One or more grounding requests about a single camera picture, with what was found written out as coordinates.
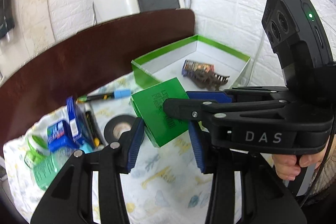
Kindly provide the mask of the person's right hand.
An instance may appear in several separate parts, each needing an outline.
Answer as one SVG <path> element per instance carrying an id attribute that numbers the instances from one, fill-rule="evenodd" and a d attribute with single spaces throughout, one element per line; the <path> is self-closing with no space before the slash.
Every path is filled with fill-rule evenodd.
<path id="1" fill-rule="evenodd" d="M 295 155 L 272 155 L 274 167 L 278 177 L 282 180 L 294 181 L 303 168 L 313 165 L 318 170 L 326 154 L 327 147 L 321 152 L 313 155 L 303 155 L 297 163 Z M 327 155 L 327 162 L 324 165 L 320 178 L 330 178 L 330 182 L 335 182 L 335 137 L 330 151 Z"/>

